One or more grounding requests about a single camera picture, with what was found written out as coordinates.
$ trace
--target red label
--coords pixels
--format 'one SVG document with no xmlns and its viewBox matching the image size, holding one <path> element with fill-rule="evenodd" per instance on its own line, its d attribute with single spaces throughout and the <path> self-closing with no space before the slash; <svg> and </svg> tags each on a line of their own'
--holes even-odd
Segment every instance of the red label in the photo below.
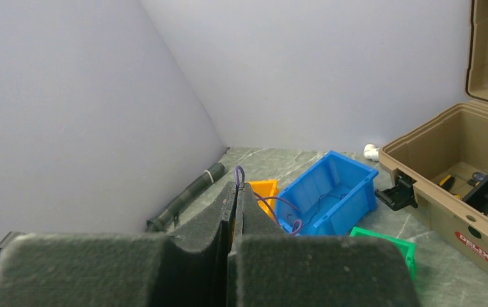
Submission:
<svg viewBox="0 0 488 307">
<path fill-rule="evenodd" d="M 488 261 L 488 253 L 484 251 L 482 248 L 477 246 L 474 242 L 471 242 L 468 238 L 466 238 L 463 234 L 460 232 L 455 232 L 457 238 L 464 243 L 467 247 L 469 247 L 472 251 L 474 251 L 476 254 L 479 256 L 483 257 L 483 259 Z"/>
</svg>

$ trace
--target white wall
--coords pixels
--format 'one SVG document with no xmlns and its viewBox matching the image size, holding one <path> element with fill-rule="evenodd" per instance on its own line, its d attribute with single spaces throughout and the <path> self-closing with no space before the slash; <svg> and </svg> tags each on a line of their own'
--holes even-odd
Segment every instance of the white wall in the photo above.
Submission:
<svg viewBox="0 0 488 307">
<path fill-rule="evenodd" d="M 0 1 L 0 240 L 138 232 L 224 147 L 136 1 Z"/>
<path fill-rule="evenodd" d="M 467 0 L 142 0 L 229 146 L 362 150 L 464 94 Z"/>
</svg>

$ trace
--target black tube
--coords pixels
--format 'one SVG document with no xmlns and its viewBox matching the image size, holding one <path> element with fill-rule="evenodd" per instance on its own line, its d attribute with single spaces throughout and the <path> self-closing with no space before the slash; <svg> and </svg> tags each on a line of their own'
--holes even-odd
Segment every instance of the black tube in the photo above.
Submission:
<svg viewBox="0 0 488 307">
<path fill-rule="evenodd" d="M 225 167 L 218 162 L 212 165 L 208 171 L 212 174 L 211 178 L 207 172 L 204 172 L 204 174 L 188 185 L 183 192 L 171 200 L 158 216 L 149 219 L 146 222 L 146 232 L 163 232 L 166 229 L 167 224 L 170 223 L 186 205 L 192 202 L 195 197 L 199 196 L 213 184 L 212 178 L 215 182 L 224 175 Z"/>
</svg>

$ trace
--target black latch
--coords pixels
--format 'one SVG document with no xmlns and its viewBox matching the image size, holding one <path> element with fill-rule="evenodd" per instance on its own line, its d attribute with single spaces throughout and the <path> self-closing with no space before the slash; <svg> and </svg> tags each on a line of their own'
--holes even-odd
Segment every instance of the black latch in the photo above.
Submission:
<svg viewBox="0 0 488 307">
<path fill-rule="evenodd" d="M 383 191 L 375 190 L 375 195 L 392 211 L 398 211 L 407 206 L 417 208 L 415 194 L 413 194 L 414 183 L 415 180 L 410 176 L 401 174 L 398 176 L 398 182 L 394 187 Z"/>
</svg>

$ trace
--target black foam insert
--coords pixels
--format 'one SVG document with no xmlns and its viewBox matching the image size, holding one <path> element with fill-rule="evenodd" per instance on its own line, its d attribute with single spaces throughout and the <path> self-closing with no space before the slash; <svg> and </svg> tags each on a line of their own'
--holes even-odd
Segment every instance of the black foam insert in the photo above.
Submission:
<svg viewBox="0 0 488 307">
<path fill-rule="evenodd" d="M 179 296 L 177 306 L 223 306 L 226 302 L 227 254 L 235 216 L 236 184 L 228 182 L 207 208 L 170 233 L 178 250 L 162 266 L 177 293 L 159 293 L 155 302 Z"/>
<path fill-rule="evenodd" d="M 420 306 L 400 251 L 373 237 L 244 235 L 237 306 Z"/>
<path fill-rule="evenodd" d="M 236 187 L 170 233 L 29 234 L 0 254 L 0 306 L 224 306 Z"/>
<path fill-rule="evenodd" d="M 244 234 L 244 206 L 242 203 L 238 202 L 237 199 L 237 206 L 235 206 L 235 219 L 234 219 L 234 227 L 233 227 L 233 235 L 232 235 L 232 243 L 230 247 L 230 252 L 227 256 L 227 284 L 226 284 L 226 305 L 227 307 L 234 307 L 236 306 L 236 277 L 237 277 L 237 270 L 236 270 L 236 256 L 237 256 L 237 247 L 238 242 L 241 240 L 242 235 Z"/>
<path fill-rule="evenodd" d="M 18 237 L 0 254 L 0 306 L 150 306 L 167 241 L 165 235 Z"/>
<path fill-rule="evenodd" d="M 237 207 L 244 209 L 243 233 L 246 235 L 285 235 L 281 229 L 257 203 L 255 194 L 250 184 L 244 184 L 238 190 Z"/>
</svg>

